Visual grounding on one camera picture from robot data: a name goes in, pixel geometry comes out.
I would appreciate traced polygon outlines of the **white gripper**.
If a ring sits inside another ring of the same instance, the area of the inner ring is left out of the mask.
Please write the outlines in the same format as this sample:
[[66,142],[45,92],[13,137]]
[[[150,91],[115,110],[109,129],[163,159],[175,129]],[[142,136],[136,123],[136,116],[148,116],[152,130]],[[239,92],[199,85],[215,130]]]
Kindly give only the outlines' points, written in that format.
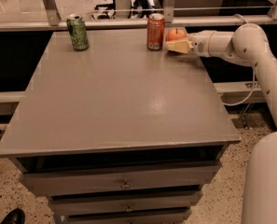
[[200,57],[218,57],[223,60],[233,57],[233,32],[204,30],[188,35],[188,39],[167,41],[170,51],[188,54],[191,50]]

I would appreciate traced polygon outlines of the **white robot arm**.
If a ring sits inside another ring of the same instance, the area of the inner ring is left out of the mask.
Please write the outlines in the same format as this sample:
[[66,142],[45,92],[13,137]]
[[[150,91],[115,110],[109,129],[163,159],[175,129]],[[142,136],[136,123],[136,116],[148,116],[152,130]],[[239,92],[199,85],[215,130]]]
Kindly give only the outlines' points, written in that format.
[[[263,29],[245,23],[234,32],[205,30],[166,42],[167,49],[249,66],[277,127],[277,59]],[[256,143],[246,170],[242,224],[277,224],[277,131]]]

